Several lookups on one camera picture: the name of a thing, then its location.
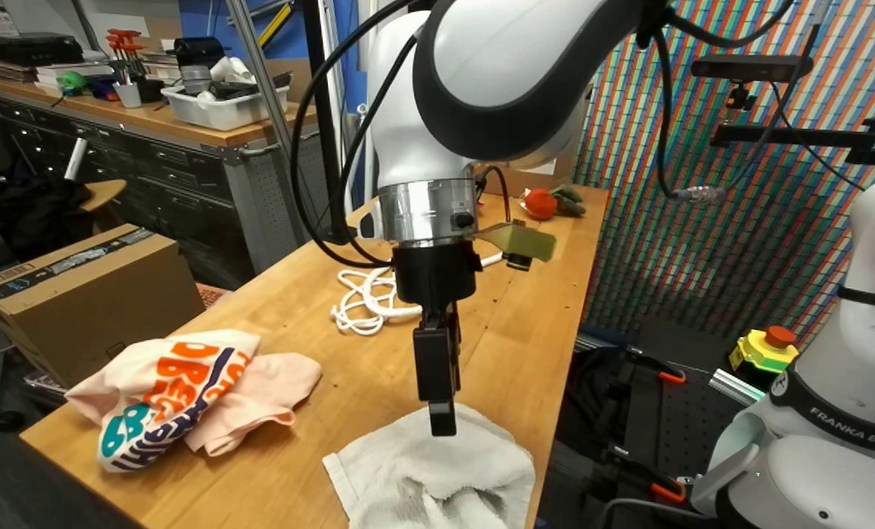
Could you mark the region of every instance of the cabinet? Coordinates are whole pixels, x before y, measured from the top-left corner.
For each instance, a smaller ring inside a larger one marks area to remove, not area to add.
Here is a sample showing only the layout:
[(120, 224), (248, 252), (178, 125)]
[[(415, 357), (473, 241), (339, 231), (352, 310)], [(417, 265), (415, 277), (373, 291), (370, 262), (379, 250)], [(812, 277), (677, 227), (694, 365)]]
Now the cabinet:
[[(78, 137), (89, 140), (81, 178), (128, 178), (120, 221), (179, 241), (198, 278), (239, 288), (307, 241), (292, 210), (288, 171), (276, 149), (158, 134), (0, 94), (0, 124), (44, 178), (63, 178)], [(323, 181), (321, 140), (304, 140), (310, 181)]]

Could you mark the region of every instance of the workbench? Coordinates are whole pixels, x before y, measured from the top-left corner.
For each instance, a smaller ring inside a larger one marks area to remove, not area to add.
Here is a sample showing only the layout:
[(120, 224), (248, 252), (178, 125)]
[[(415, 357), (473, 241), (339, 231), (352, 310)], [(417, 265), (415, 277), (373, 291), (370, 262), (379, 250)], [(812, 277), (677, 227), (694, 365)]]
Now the workbench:
[[(178, 121), (164, 99), (125, 108), (0, 80), (0, 125), (44, 178), (63, 178), (87, 137), (81, 178), (128, 178), (120, 221), (178, 237), (204, 283), (239, 288), (307, 241), (267, 121), (204, 128)], [(310, 128), (299, 166), (313, 197), (327, 197), (321, 137)]]
[[(477, 293), (458, 302), (464, 335), (458, 403), (509, 429), (533, 451), (537, 475), (527, 526), (536, 522), (546, 482), (608, 208), (608, 190), (583, 187), (583, 197), (584, 218), (530, 221), (558, 237), (552, 262), (536, 262), (530, 272), (487, 266), (479, 272)], [(503, 221), (503, 200), (484, 197), (483, 227), (498, 221)], [(316, 244), (299, 247), (179, 330), (244, 330), (263, 335), (263, 353), (318, 357), (323, 379), (296, 409), (295, 429), (263, 427), (214, 460), (178, 443), (161, 460), (129, 475), (98, 466), (98, 427), (70, 404), (20, 438), (142, 526), (346, 526), (321, 459), (424, 403), (415, 388), (415, 322), (387, 322), (373, 338), (342, 332), (330, 318), (343, 293), (339, 269), (342, 265)]]

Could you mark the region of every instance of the white robot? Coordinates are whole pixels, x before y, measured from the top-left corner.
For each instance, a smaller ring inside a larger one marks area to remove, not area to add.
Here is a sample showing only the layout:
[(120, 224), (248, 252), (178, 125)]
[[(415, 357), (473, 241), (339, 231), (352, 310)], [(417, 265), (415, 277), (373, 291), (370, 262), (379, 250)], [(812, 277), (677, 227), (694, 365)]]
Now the white robot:
[[(373, 144), (379, 213), (415, 335), (432, 431), (454, 434), (456, 300), (479, 269), (467, 158), (546, 158), (596, 65), (633, 33), (655, 34), (655, 0), (437, 0), (387, 21), (370, 46), (370, 94), (405, 46)], [(743, 526), (875, 529), (875, 187), (854, 208), (859, 250), (840, 306), (769, 400), (719, 438), (694, 509)]]

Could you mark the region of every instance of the white towel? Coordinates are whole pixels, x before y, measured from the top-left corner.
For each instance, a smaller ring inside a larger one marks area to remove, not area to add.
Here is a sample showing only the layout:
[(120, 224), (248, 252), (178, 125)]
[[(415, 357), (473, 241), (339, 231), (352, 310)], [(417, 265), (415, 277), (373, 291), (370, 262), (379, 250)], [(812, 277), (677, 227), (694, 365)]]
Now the white towel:
[(420, 409), (323, 466), (352, 529), (523, 529), (536, 482), (533, 456), (467, 404), (456, 438), (432, 438)]

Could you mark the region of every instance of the coiled white cable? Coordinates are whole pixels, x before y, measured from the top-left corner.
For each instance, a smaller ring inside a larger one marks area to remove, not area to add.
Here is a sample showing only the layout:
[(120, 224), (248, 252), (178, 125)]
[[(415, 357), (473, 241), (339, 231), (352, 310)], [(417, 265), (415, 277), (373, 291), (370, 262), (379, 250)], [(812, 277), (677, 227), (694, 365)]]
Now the coiled white cable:
[[(483, 266), (503, 262), (503, 252), (483, 259)], [(398, 277), (390, 266), (373, 269), (339, 269), (339, 283), (346, 288), (339, 306), (330, 309), (342, 332), (379, 335), (387, 319), (420, 318), (420, 306), (401, 306)]]

